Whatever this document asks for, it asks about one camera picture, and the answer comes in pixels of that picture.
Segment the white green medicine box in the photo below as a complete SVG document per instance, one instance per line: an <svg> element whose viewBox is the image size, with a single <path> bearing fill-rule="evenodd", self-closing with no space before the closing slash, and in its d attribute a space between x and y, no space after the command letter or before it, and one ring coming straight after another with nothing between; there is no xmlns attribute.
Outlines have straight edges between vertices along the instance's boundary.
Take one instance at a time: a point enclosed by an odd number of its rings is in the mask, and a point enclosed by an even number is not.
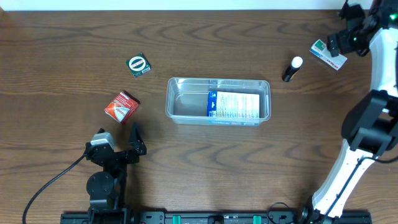
<svg viewBox="0 0 398 224"><path fill-rule="evenodd" d="M310 48L310 52L335 70L339 70L347 61L347 58L341 54L338 54L336 57L332 57L326 44L320 39L314 42Z"/></svg>

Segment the black tube with white cap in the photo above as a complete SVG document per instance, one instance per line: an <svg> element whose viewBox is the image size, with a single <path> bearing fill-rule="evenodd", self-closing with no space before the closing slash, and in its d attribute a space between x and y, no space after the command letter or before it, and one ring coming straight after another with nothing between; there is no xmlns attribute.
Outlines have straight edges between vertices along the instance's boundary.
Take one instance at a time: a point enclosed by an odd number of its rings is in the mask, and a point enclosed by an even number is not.
<svg viewBox="0 0 398 224"><path fill-rule="evenodd" d="M292 59L290 65L286 68L282 80L284 82L289 82L293 78L293 76L299 71L300 67L303 64L303 58L296 56Z"/></svg>

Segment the blue fever patch packet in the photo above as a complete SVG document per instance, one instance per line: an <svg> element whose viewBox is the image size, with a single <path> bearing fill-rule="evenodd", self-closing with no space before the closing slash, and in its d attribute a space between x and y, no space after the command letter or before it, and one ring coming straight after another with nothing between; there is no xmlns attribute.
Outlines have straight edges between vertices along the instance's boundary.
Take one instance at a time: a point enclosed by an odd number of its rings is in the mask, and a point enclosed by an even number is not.
<svg viewBox="0 0 398 224"><path fill-rule="evenodd" d="M226 118L237 122L260 118L260 96L249 93L210 91L207 117Z"/></svg>

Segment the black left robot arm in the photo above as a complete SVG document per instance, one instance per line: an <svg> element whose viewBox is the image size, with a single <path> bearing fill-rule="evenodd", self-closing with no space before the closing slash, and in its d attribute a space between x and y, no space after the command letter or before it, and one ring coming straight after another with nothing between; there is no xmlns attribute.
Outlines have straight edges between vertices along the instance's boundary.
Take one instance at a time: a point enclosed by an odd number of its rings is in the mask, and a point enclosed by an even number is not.
<svg viewBox="0 0 398 224"><path fill-rule="evenodd" d="M147 154L137 123L132 125L129 145L130 150L116 152L116 141L104 129L100 129L92 140L86 143L84 157L103 170L94 173L86 183L90 207L85 223L139 222L135 213L124 204L127 166L139 162L139 157Z"/></svg>

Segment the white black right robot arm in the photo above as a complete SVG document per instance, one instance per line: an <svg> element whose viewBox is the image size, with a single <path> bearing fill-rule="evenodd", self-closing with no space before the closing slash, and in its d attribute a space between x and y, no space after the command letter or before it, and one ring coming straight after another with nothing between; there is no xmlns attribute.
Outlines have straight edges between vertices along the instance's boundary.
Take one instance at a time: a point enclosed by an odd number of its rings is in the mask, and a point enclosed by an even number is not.
<svg viewBox="0 0 398 224"><path fill-rule="evenodd" d="M397 1L373 1L369 12L344 3L339 16L346 28L329 35L326 48L332 57L371 54L371 87L346 115L339 156L295 223L371 223L369 212L343 208L366 170L397 144Z"/></svg>

